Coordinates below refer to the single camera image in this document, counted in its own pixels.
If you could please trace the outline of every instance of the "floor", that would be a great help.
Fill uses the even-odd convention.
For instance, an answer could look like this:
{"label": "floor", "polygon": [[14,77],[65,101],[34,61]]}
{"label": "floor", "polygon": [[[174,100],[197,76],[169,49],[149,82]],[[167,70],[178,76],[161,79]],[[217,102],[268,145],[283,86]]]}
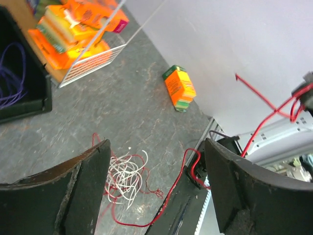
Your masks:
{"label": "floor", "polygon": [[[0,183],[12,183],[75,157],[91,146],[97,132],[116,155],[149,154],[149,185],[167,194],[178,175],[183,153],[195,147],[208,125],[192,103],[176,112],[161,75],[169,68],[140,32],[107,67],[61,89],[53,86],[53,111],[0,126]],[[139,194],[131,208],[116,206],[123,222],[150,222],[162,200]],[[147,228],[114,223],[103,198],[96,235],[144,234]]]}

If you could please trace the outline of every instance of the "wire basket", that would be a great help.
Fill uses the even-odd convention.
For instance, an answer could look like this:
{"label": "wire basket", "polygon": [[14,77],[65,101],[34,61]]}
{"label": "wire basket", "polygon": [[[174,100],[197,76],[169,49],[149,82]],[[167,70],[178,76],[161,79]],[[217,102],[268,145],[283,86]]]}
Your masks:
{"label": "wire basket", "polygon": [[67,72],[59,87],[66,86],[67,84],[110,64],[126,46],[124,39],[119,34],[106,32],[103,39],[111,49],[76,62]]}

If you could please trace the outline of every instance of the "black container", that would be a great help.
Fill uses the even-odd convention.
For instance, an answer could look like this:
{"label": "black container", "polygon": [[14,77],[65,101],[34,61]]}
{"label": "black container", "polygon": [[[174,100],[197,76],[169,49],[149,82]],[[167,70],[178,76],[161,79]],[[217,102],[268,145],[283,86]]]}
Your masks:
{"label": "black container", "polygon": [[[28,44],[11,14],[3,6],[0,6],[0,22],[0,55],[12,42],[20,43],[24,47],[26,55],[24,89],[27,91],[27,94],[18,102],[0,109],[0,123],[50,112],[52,110],[51,76]],[[22,76],[22,56],[17,47],[12,46],[8,49],[3,65],[17,76]],[[0,87],[4,85],[4,79],[0,79]]]}

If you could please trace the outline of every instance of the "tangled white wire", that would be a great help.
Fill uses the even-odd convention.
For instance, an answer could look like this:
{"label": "tangled white wire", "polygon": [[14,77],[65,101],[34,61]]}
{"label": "tangled white wire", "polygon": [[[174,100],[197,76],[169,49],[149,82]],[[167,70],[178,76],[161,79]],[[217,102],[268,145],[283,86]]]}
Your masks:
{"label": "tangled white wire", "polygon": [[123,202],[116,202],[115,198],[124,198],[128,201],[127,209],[132,205],[141,189],[141,173],[149,158],[146,151],[143,150],[142,152],[144,152],[147,159],[146,161],[142,159],[143,165],[141,167],[132,161],[132,158],[138,157],[138,155],[126,154],[121,157],[111,157],[105,186],[105,191],[110,202],[123,204]]}

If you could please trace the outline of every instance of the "white wall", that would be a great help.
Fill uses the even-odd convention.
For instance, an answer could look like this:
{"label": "white wall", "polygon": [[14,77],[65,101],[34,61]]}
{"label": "white wall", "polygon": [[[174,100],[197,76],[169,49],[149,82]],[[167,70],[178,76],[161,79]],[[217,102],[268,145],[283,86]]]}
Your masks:
{"label": "white wall", "polygon": [[[143,23],[162,1],[127,7]],[[279,105],[313,70],[312,10],[310,0],[168,0],[144,30],[170,65],[187,69],[204,113],[233,135],[270,113],[235,72]],[[296,139],[301,145],[313,135]]]}

